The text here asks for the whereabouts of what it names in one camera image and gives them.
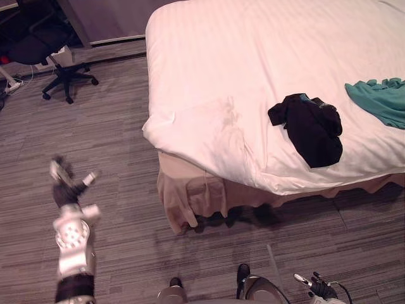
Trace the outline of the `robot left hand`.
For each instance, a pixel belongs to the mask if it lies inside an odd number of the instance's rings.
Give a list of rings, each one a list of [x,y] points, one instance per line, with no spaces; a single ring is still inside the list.
[[[58,208],[65,205],[78,204],[78,198],[101,176],[96,170],[87,174],[80,182],[73,180],[75,174],[70,162],[64,156],[56,155],[52,158],[49,173],[55,183],[52,188],[53,199]]]

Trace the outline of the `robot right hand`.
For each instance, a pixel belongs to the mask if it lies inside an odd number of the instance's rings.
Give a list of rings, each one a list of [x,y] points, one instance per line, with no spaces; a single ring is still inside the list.
[[[297,282],[306,285],[314,295],[319,296],[324,300],[338,298],[334,288],[331,287],[329,282],[324,281],[318,272],[313,272],[313,276],[310,280],[299,274],[294,274],[294,279]]]

